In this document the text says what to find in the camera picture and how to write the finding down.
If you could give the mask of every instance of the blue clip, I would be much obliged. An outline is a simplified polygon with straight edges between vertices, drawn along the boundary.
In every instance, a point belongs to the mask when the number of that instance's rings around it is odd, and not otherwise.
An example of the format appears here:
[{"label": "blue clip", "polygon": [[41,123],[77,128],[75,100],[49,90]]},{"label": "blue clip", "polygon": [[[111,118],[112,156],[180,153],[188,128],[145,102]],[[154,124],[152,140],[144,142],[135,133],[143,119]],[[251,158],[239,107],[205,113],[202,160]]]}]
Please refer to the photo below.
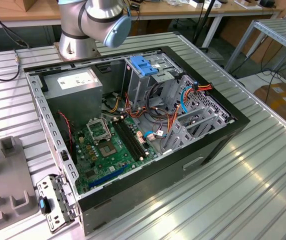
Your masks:
[{"label": "blue clip", "polygon": [[157,74],[159,72],[157,69],[151,66],[148,60],[142,56],[131,56],[129,59],[143,76]]}]

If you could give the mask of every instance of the table leg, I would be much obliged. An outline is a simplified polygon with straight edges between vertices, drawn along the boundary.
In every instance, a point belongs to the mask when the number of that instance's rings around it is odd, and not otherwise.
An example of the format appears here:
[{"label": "table leg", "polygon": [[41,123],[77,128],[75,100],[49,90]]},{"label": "table leg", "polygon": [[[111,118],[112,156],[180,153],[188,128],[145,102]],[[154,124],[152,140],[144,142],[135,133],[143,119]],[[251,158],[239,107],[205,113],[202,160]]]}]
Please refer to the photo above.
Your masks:
[{"label": "table leg", "polygon": [[[270,19],[276,19],[278,16],[279,16],[279,12],[275,12],[272,14],[272,16],[270,17]],[[257,39],[255,40],[255,42],[253,43],[252,47],[249,49],[249,51],[247,52],[246,56],[250,56],[258,47],[258,45],[260,44],[260,42],[263,40],[263,38],[265,37],[266,35],[261,32],[259,34],[259,36],[257,37]]]},{"label": "table leg", "polygon": [[245,43],[248,41],[250,35],[252,34],[253,30],[254,30],[254,24],[255,21],[252,21],[251,24],[249,25],[248,29],[246,30],[246,32],[244,33],[241,41],[239,42],[239,44],[237,45],[237,47],[235,48],[232,56],[229,58],[226,66],[225,66],[225,71],[229,71],[230,68],[233,66],[234,61],[237,59],[238,55],[240,54],[241,50],[243,49]]},{"label": "table leg", "polygon": [[213,21],[211,27],[209,28],[209,31],[208,31],[208,33],[206,35],[206,38],[205,38],[204,42],[203,42],[202,48],[209,47],[209,45],[211,43],[211,40],[212,40],[215,32],[217,31],[221,20],[222,20],[222,16],[216,16],[214,18],[214,21]]}]

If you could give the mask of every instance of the blue cable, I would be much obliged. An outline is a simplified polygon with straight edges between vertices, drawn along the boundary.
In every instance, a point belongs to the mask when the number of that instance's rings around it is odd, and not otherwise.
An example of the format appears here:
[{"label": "blue cable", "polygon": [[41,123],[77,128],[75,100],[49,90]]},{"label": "blue cable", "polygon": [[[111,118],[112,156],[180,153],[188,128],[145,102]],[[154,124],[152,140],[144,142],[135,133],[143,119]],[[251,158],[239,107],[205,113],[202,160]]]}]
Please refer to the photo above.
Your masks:
[{"label": "blue cable", "polygon": [[187,108],[185,107],[185,105],[184,105],[184,93],[185,93],[185,91],[186,90],[188,90],[188,89],[191,89],[192,87],[191,86],[187,86],[187,87],[185,87],[183,90],[182,90],[182,93],[181,93],[181,107],[182,107],[182,109],[183,109],[183,111],[185,112],[185,113],[187,113],[188,112],[188,110],[187,110]]},{"label": "blue cable", "polygon": [[155,133],[155,132],[147,131],[147,132],[144,134],[144,138],[147,138],[147,136],[150,135],[150,134],[158,135],[158,134]]},{"label": "blue cable", "polygon": [[152,132],[152,131],[147,131],[147,132],[144,134],[144,138],[147,138],[148,135],[153,134],[153,133],[154,133],[154,132]]}]

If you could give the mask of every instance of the slotted aluminum surface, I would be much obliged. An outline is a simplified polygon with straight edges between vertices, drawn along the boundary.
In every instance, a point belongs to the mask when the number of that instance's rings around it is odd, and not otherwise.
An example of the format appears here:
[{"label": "slotted aluminum surface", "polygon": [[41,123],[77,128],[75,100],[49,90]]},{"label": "slotted aluminum surface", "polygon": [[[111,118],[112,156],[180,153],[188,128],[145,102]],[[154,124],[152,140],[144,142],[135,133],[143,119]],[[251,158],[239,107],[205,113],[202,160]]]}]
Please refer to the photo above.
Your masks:
[{"label": "slotted aluminum surface", "polygon": [[[212,162],[86,239],[286,238],[286,122],[181,36],[134,36],[116,49],[97,46],[102,55],[170,46],[251,122]],[[18,54],[24,67],[60,61],[52,46]],[[13,52],[0,52],[0,77],[15,71]],[[22,140],[34,185],[57,173],[23,73],[0,82],[0,138],[8,135]],[[0,240],[10,238],[85,239],[77,222],[51,235],[40,211],[0,231]]]},{"label": "slotted aluminum surface", "polygon": [[254,27],[286,47],[286,19],[259,20]]}]

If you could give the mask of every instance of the black cable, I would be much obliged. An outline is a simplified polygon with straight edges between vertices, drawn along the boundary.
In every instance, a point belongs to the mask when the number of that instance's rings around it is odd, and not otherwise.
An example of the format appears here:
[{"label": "black cable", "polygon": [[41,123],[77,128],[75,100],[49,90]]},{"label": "black cable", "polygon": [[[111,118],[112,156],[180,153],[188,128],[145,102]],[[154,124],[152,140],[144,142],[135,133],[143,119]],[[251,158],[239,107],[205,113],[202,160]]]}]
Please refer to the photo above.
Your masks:
[{"label": "black cable", "polygon": [[198,30],[198,26],[199,26],[199,23],[201,21],[201,18],[202,18],[202,13],[203,13],[203,7],[204,7],[204,3],[202,4],[202,8],[201,8],[201,13],[199,14],[199,17],[198,17],[198,21],[197,21],[197,24],[195,26],[195,30],[194,30],[194,33],[193,33],[193,38]]},{"label": "black cable", "polygon": [[267,48],[266,48],[266,50],[265,50],[265,52],[264,52],[264,54],[263,54],[263,57],[262,57],[262,59],[261,59],[261,71],[263,70],[263,60],[264,60],[264,57],[265,57],[265,55],[267,54],[267,52],[268,52],[270,46],[272,45],[273,41],[274,41],[274,40],[272,39],[272,41],[269,43],[269,45],[267,46]]},{"label": "black cable", "polygon": [[16,79],[19,74],[20,74],[20,66],[17,65],[17,72],[16,72],[16,74],[15,74],[14,77],[11,77],[11,78],[9,78],[9,79],[2,79],[2,78],[0,78],[0,81],[2,81],[2,82],[12,81],[12,80]]},{"label": "black cable", "polygon": [[268,83],[268,84],[270,83],[270,82],[268,82],[268,81],[264,80],[263,78],[261,78],[261,77],[258,75],[258,73],[257,73],[257,74],[255,74],[255,75],[256,75],[259,79],[261,79],[262,81],[264,81],[264,82],[266,82],[266,83]]},{"label": "black cable", "polygon": [[269,97],[269,93],[270,93],[270,89],[271,89],[271,84],[272,84],[272,81],[273,81],[273,79],[274,79],[274,77],[275,77],[276,74],[277,74],[277,73],[274,73],[273,77],[271,78],[271,81],[269,82],[269,85],[268,85],[268,88],[267,88],[266,98],[265,98],[265,101],[264,101],[265,104],[266,104],[267,101],[268,101],[268,97]]},{"label": "black cable", "polygon": [[[2,26],[3,30],[5,31],[6,35],[13,41],[15,42],[17,45],[19,45],[20,47],[23,48],[30,48],[30,45],[24,41],[18,34],[16,34],[14,31],[12,31],[11,29],[9,29],[6,25],[3,24],[3,22],[0,20],[0,25]],[[15,40],[10,33],[13,34],[15,37],[17,37],[19,40]]]},{"label": "black cable", "polygon": [[208,20],[208,17],[210,15],[210,12],[212,10],[212,7],[215,3],[215,0],[211,0],[211,2],[209,3],[208,5],[208,8],[206,10],[206,13],[204,15],[204,18],[203,18],[203,21],[202,21],[202,24],[200,25],[200,27],[198,27],[198,30],[196,31],[196,34],[193,36],[193,44],[195,45],[197,43],[197,40],[199,39],[200,37],[200,34],[201,34],[201,31],[203,29],[203,27],[205,26],[205,24],[207,23],[207,20]]},{"label": "black cable", "polygon": [[255,50],[254,50],[249,56],[247,56],[247,57],[244,59],[244,61],[243,61],[238,67],[236,67],[233,71],[231,71],[229,74],[232,75],[236,70],[240,69],[240,68],[252,57],[252,55],[259,49],[259,47],[265,42],[266,39],[267,39],[267,37],[266,37],[265,39],[263,39],[263,40],[259,43],[259,45],[257,45],[257,47],[255,48]]},{"label": "black cable", "polygon": [[18,53],[17,53],[17,51],[15,49],[14,49],[14,52],[15,52],[14,59],[15,59],[16,65],[17,65],[17,72],[16,72],[15,76],[13,76],[13,77],[11,77],[9,79],[2,79],[2,78],[0,78],[0,81],[2,81],[2,82],[12,81],[12,80],[16,79],[18,77],[18,75],[20,74],[20,65],[21,65],[20,58],[19,58],[19,55],[18,55]]},{"label": "black cable", "polygon": [[270,62],[271,60],[279,53],[279,51],[283,48],[283,45],[277,50],[276,53],[274,53],[274,55],[267,61],[267,63],[265,63],[265,65],[263,66],[263,68],[265,68]]},{"label": "black cable", "polygon": [[283,68],[285,65],[286,65],[286,62],[283,63],[283,64],[274,72],[274,74],[273,74],[273,76],[272,76],[272,78],[271,78],[271,81],[269,82],[268,88],[267,88],[266,98],[265,98],[265,101],[264,101],[265,104],[266,104],[267,101],[268,101],[269,93],[270,93],[270,89],[271,89],[271,85],[272,85],[272,81],[273,81],[274,77],[276,76],[276,74],[279,73],[279,71],[284,71],[284,70],[286,69],[286,68],[284,68],[284,69],[281,70],[281,68]]}]

